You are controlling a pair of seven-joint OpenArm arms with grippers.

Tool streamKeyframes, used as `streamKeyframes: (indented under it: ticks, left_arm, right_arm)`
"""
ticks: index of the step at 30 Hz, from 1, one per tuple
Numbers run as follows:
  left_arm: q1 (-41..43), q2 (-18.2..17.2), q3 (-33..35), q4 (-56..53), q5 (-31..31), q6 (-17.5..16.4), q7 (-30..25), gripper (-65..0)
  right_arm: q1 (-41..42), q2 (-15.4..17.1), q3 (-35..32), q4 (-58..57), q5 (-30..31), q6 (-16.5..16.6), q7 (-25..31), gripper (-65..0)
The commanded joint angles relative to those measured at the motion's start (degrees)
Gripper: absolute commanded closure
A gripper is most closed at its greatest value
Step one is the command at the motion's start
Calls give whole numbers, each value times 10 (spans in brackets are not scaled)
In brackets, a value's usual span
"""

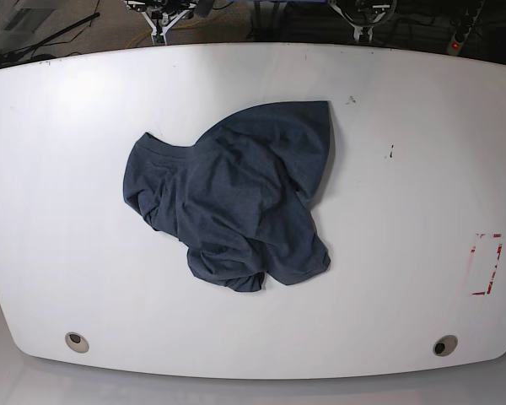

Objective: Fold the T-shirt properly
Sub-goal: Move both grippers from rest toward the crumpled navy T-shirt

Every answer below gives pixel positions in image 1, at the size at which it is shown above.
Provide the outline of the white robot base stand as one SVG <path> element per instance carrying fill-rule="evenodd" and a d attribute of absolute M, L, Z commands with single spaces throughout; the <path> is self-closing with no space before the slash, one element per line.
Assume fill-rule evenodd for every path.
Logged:
<path fill-rule="evenodd" d="M 142 16 L 151 28 L 152 42 L 156 46 L 166 46 L 168 44 L 167 34 L 187 13 L 186 10 L 174 12 L 171 14 L 155 11 L 144 11 Z"/>
<path fill-rule="evenodd" d="M 391 1 L 336 1 L 328 5 L 352 28 L 353 40 L 359 43 L 364 37 L 373 41 L 374 28 L 387 23 L 396 12 L 397 0 Z"/>

